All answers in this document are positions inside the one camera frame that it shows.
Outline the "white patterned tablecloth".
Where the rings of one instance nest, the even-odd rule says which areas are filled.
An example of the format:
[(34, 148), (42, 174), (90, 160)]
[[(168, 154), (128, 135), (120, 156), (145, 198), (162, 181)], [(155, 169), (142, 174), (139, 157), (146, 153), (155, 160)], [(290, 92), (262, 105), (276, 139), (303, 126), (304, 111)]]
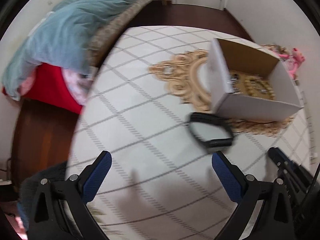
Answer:
[[(212, 30), (130, 28), (103, 63), (73, 137), (66, 176), (80, 196), (66, 204), (84, 239), (307, 239), (314, 201), (292, 205), (268, 157), (271, 147), (310, 171), (303, 108), (283, 121), (249, 121), (210, 109), (208, 53), (215, 38), (273, 51)], [(242, 201), (230, 200), (187, 129), (189, 114), (225, 118), (235, 135), (221, 151), (242, 172)], [(103, 151), (112, 166), (95, 198), (82, 202), (82, 171)]]

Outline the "bed with beige mattress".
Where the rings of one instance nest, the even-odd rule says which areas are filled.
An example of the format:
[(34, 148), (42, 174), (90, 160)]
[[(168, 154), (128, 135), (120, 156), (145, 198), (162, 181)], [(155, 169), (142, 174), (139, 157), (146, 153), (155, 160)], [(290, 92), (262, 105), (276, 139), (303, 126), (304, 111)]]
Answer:
[[(135, 0), (126, 10), (96, 31), (87, 49), (87, 61), (91, 67), (97, 67), (99, 65), (121, 32), (132, 19), (152, 1), (153, 0)], [(162, 3), (166, 5), (167, 0), (162, 0)]]

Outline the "red bed sheet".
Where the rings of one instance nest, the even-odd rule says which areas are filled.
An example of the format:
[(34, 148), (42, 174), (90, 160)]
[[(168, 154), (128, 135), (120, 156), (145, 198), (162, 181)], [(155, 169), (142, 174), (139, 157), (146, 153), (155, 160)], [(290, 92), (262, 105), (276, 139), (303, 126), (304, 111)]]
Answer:
[(18, 88), (24, 99), (33, 99), (80, 114), (79, 104), (67, 87), (63, 69), (43, 63)]

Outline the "pink panther plush toy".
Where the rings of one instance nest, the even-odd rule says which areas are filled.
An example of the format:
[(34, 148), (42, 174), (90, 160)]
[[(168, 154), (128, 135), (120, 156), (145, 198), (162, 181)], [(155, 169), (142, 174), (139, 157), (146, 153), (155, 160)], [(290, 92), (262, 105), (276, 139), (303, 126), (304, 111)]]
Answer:
[(297, 79), (297, 71), (302, 63), (305, 61), (305, 57), (302, 52), (294, 47), (291, 51), (285, 47), (280, 47), (279, 57), (284, 61), (287, 71), (293, 80)]

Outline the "black smart watch band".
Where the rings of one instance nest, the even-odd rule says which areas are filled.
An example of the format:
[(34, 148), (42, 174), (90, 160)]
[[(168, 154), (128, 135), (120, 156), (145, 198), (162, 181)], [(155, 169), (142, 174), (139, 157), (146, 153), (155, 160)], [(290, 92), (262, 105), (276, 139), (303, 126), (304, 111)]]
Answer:
[(207, 153), (231, 147), (235, 138), (225, 118), (209, 113), (189, 114), (187, 129), (197, 144)]

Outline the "white cardboard box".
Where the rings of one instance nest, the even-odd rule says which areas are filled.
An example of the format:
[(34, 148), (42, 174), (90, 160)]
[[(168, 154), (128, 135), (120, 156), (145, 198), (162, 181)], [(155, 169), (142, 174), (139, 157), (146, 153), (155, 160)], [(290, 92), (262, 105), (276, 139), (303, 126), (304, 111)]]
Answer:
[(220, 116), (283, 121), (303, 108), (285, 64), (265, 50), (215, 38), (207, 67), (210, 109)]

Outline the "light blue duvet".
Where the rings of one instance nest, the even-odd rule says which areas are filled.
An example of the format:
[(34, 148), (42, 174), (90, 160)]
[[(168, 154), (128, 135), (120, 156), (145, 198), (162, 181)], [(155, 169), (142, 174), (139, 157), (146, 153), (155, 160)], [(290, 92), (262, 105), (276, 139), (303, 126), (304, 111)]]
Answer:
[(7, 64), (2, 85), (18, 101), (22, 84), (43, 63), (87, 75), (88, 52), (97, 31), (138, 0), (63, 0), (36, 25)]

